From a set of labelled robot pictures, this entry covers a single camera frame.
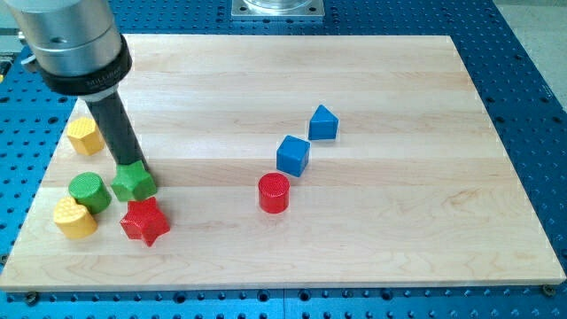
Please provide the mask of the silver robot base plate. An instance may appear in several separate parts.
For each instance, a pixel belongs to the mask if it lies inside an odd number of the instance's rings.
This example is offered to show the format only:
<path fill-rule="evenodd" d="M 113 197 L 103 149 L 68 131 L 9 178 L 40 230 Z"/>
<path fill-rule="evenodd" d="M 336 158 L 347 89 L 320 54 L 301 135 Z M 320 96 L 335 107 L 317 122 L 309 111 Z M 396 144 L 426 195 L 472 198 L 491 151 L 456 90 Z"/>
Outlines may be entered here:
<path fill-rule="evenodd" d="M 253 18 L 322 18 L 323 0 L 232 0 L 231 16 Z"/>

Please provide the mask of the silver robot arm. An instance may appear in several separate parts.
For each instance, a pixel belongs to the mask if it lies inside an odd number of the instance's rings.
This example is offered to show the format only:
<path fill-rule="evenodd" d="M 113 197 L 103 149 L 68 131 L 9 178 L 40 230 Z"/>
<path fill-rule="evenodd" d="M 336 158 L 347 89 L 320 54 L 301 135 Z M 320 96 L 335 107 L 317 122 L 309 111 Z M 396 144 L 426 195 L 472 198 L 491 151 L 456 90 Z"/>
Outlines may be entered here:
<path fill-rule="evenodd" d="M 5 0 L 53 91 L 89 102 L 117 92 L 132 67 L 106 0 Z"/>

